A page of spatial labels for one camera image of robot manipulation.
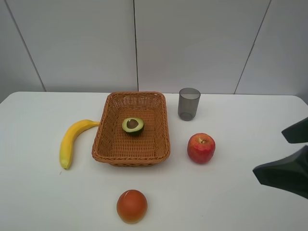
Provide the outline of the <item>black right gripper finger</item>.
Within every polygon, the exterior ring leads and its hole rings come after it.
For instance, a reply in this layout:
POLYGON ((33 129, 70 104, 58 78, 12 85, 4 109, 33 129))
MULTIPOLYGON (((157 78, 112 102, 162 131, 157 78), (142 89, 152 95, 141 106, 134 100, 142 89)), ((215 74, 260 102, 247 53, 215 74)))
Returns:
POLYGON ((284 129, 282 135, 289 143, 308 142, 308 117, 284 129))
POLYGON ((308 147, 253 169, 260 184, 308 197, 308 147))

